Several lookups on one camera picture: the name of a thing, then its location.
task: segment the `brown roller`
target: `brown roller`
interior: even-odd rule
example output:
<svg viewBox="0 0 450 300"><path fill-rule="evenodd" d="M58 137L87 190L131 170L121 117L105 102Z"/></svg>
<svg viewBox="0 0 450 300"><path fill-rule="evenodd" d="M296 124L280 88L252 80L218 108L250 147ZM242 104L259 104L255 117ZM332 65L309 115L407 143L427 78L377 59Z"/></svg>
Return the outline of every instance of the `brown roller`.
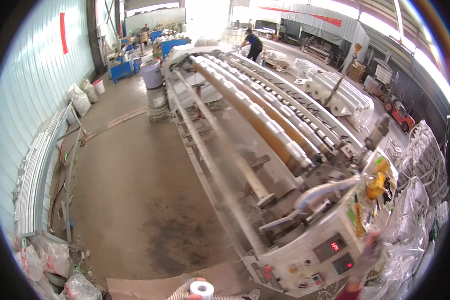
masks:
<svg viewBox="0 0 450 300"><path fill-rule="evenodd" d="M250 125L258 132L258 134L265 140L265 142L272 148L278 157L284 162L288 170L292 172L295 177L300 176L305 171L300 162L288 152L285 145L280 141L270 130L266 127L258 117L256 117L250 109L244 105L235 95L232 90L224 86L222 82L218 81L214 76L210 75L200 64L198 64L192 57L193 68L200 73L212 86L214 86L219 93L223 95L242 115Z"/></svg>
<svg viewBox="0 0 450 300"><path fill-rule="evenodd" d="M206 62L210 67L215 69L218 73L225 76L225 78L233 83L235 87L237 87L240 91L244 92L250 100L258 104L266 113L267 115L272 119L275 120L280 127L283 128L285 133L293 140L295 141L300 148L303 149L306 156L308 156L312 162L321 162L322 161L322 155L318 151L316 147L312 145L312 143L283 115L277 111L275 107L273 107L270 103L268 103L262 96L260 96L257 92L253 91L250 87L246 86L240 79L230 74L229 71L226 69L220 67L213 61L209 60L206 57L203 58L203 61Z"/></svg>

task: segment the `wooden pallet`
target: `wooden pallet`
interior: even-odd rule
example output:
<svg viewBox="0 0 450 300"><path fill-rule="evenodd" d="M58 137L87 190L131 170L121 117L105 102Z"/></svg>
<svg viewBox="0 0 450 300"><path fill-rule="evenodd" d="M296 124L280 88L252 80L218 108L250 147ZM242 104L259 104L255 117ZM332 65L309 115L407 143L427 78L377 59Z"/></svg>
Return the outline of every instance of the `wooden pallet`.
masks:
<svg viewBox="0 0 450 300"><path fill-rule="evenodd" d="M274 60L270 60L270 59L266 59L265 60L265 64L269 64L273 69L276 69L277 66L282 67L283 69L286 69L287 66L289 66L290 64L286 61L274 61Z"/></svg>

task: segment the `stacked film rolls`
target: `stacked film rolls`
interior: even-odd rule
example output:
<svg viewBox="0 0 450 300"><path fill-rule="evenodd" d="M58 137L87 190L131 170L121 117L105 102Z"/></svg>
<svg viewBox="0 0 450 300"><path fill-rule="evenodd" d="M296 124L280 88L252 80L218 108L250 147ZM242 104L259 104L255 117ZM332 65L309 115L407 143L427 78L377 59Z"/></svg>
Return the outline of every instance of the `stacked film rolls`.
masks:
<svg viewBox="0 0 450 300"><path fill-rule="evenodd" d="M305 79L303 89L322 105L330 96L334 86L342 76L328 72L306 59L295 59L293 66L297 78ZM347 80L343 80L331 101L327 104L336 116L349 116L349 121L357 129L370 120L375 109L372 98L362 93Z"/></svg>

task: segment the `worker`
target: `worker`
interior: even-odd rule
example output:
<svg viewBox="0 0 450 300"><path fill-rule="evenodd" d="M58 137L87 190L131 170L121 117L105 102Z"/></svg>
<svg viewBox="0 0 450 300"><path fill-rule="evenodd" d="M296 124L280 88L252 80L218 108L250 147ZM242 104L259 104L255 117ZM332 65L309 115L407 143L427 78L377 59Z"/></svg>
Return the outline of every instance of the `worker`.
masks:
<svg viewBox="0 0 450 300"><path fill-rule="evenodd" d="M359 298L367 275L380 259L383 247L384 244L378 231L371 232L365 237L365 249L350 269L350 276L345 289L335 300L356 300Z"/></svg>
<svg viewBox="0 0 450 300"><path fill-rule="evenodd" d="M140 29L140 48L142 47L142 43L147 46L149 32L150 28L148 28L148 24L145 24L145 26Z"/></svg>
<svg viewBox="0 0 450 300"><path fill-rule="evenodd" d="M256 35L252 33L252 29L248 28L246 30L246 34L247 36L242 45L240 45L240 48L243 48L243 46L250 44L250 52L248 53L248 56L246 58L256 62L258 55L262 51L262 42Z"/></svg>
<svg viewBox="0 0 450 300"><path fill-rule="evenodd" d="M359 298L365 279L370 269L372 269L382 255L383 247L382 238L378 231L371 232L365 237L365 249L363 249L362 254L350 270L349 280L345 289L335 300L357 300ZM202 296L190 294L190 285L197 280L206 281L204 278L186 279L186 283L181 285L166 300L202 300ZM256 288L247 295L220 296L214 294L213 300L258 300L259 297L260 291Z"/></svg>

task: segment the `gray barrel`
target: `gray barrel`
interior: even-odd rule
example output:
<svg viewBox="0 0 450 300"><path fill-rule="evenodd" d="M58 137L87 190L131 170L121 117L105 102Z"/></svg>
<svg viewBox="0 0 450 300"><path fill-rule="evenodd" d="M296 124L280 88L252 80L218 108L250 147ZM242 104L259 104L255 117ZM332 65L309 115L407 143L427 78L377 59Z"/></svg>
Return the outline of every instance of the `gray barrel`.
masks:
<svg viewBox="0 0 450 300"><path fill-rule="evenodd" d="M163 77L160 72L160 62L156 59L144 62L140 65L140 74L145 81L147 89L154 89L162 85Z"/></svg>
<svg viewBox="0 0 450 300"><path fill-rule="evenodd" d="M159 110L167 106L167 97L165 96L165 87L154 90L147 90L148 107L151 110Z"/></svg>

